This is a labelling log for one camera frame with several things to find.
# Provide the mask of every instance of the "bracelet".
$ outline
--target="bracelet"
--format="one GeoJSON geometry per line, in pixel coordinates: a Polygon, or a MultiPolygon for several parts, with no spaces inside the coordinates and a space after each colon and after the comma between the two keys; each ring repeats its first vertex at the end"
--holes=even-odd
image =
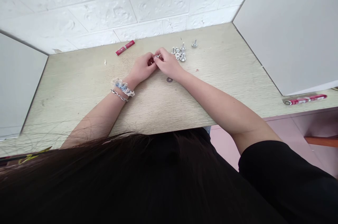
{"type": "Polygon", "coordinates": [[[118,87],[119,89],[121,89],[122,92],[124,94],[126,94],[127,96],[134,96],[135,95],[135,92],[131,91],[128,88],[128,83],[122,82],[122,80],[119,79],[119,78],[115,78],[114,80],[112,80],[112,85],[113,85],[113,87],[118,87]]]}
{"type": "Polygon", "coordinates": [[[128,102],[128,99],[126,99],[126,98],[124,98],[124,97],[122,97],[122,96],[120,96],[116,91],[114,91],[113,89],[111,89],[111,91],[112,91],[112,93],[113,94],[115,94],[115,95],[117,95],[119,98],[121,98],[122,99],[122,101],[126,101],[126,102],[128,102]]]}

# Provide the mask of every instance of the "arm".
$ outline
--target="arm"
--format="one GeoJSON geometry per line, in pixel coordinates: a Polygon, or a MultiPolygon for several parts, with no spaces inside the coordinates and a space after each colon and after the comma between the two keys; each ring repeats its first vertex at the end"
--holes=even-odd
{"type": "Polygon", "coordinates": [[[210,117],[231,135],[240,154],[260,141],[281,141],[261,117],[240,101],[186,72],[164,48],[156,51],[155,55],[159,54],[162,55],[160,59],[154,58],[159,69],[185,87],[210,117]]]}
{"type": "MultiPolygon", "coordinates": [[[[123,82],[128,83],[129,89],[134,90],[157,68],[155,63],[152,64],[153,56],[148,52],[136,59],[129,75],[123,79],[123,82]]],[[[128,98],[119,88],[115,87],[114,91],[120,96],[128,98]]],[[[110,92],[80,121],[60,149],[107,137],[125,103],[120,97],[110,92]]]]}

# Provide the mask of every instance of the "long hair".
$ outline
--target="long hair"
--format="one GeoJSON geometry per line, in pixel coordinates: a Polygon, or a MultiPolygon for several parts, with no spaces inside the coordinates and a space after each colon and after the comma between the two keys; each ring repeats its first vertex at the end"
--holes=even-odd
{"type": "Polygon", "coordinates": [[[12,223],[283,222],[195,130],[116,135],[8,169],[0,216],[12,223]]]}

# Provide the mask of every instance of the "pink floor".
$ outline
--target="pink floor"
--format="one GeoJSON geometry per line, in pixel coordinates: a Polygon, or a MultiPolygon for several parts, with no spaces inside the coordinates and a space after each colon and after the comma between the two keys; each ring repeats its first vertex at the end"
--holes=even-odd
{"type": "MultiPolygon", "coordinates": [[[[271,117],[265,121],[293,151],[338,179],[338,148],[311,145],[304,139],[304,136],[338,135],[338,107],[271,117]]],[[[240,155],[231,136],[220,126],[212,126],[210,135],[217,152],[238,170],[240,155]]]]}

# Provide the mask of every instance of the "wooden desk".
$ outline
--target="wooden desk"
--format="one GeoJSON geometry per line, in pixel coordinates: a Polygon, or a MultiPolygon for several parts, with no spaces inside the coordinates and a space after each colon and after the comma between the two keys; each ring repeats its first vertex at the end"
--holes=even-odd
{"type": "MultiPolygon", "coordinates": [[[[109,93],[110,81],[127,75],[137,56],[161,46],[171,51],[183,41],[187,46],[187,60],[181,63],[185,70],[234,96],[261,117],[338,106],[338,91],[334,90],[320,92],[328,95],[326,100],[284,105],[255,55],[234,25],[227,23],[137,40],[120,56],[115,51],[126,42],[49,56],[22,135],[0,142],[0,156],[59,148],[78,122],[109,93]],[[190,46],[194,39],[198,40],[197,48],[190,46]]],[[[181,85],[166,79],[156,70],[142,82],[111,133],[153,134],[215,124],[181,85]]]]}

